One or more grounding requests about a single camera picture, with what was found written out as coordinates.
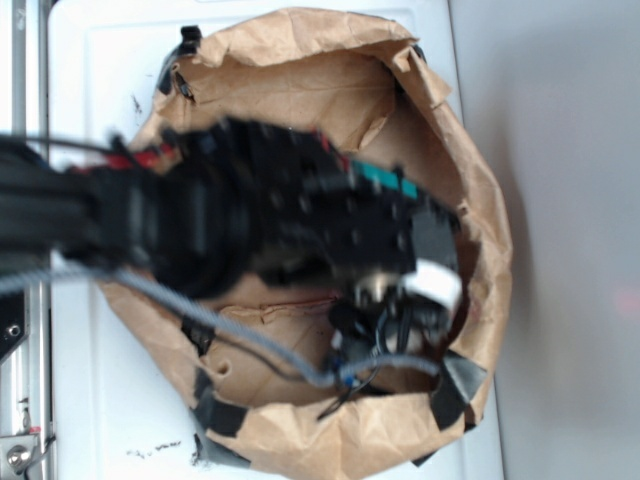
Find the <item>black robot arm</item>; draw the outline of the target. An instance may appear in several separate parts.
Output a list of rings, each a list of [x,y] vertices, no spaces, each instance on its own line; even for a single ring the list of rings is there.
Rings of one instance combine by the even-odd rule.
[[[27,137],[1,140],[1,250],[57,250],[135,266],[192,297],[246,273],[276,288],[340,290],[357,304],[462,297],[456,215],[401,169],[341,153],[318,131],[224,119],[57,171]]]

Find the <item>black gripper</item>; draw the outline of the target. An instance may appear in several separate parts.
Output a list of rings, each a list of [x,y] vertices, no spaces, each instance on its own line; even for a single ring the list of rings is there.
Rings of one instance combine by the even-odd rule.
[[[334,275],[360,308],[394,301],[435,303],[399,285],[419,258],[460,276],[457,215],[409,181],[401,168],[384,170],[354,159],[324,170],[308,168],[299,206],[317,228]]]

